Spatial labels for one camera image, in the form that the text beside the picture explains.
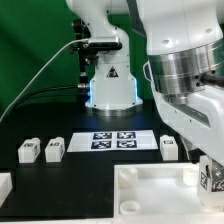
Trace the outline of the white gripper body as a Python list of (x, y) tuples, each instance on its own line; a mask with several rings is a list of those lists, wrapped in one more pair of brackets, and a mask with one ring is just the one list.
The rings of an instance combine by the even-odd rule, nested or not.
[(167, 103), (155, 90), (149, 63), (143, 65), (162, 121), (224, 166), (224, 90), (212, 86), (187, 96), (188, 103)]

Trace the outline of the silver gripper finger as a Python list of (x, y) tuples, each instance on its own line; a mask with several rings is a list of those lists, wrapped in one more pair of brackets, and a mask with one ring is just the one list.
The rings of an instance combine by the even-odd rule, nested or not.
[(211, 177), (213, 182), (219, 182), (224, 180), (224, 166), (218, 162), (212, 162)]
[(192, 164), (197, 164), (200, 161), (200, 157), (203, 155), (203, 152), (186, 138), (182, 137), (181, 141), (185, 148), (188, 160)]

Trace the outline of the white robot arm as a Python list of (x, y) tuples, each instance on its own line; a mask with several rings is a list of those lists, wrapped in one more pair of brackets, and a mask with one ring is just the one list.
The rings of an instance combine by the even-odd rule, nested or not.
[(112, 26), (109, 11), (120, 6), (146, 36), (151, 89), (158, 113), (216, 163), (224, 166), (224, 37), (216, 0), (66, 0), (88, 26), (87, 44), (127, 35)]

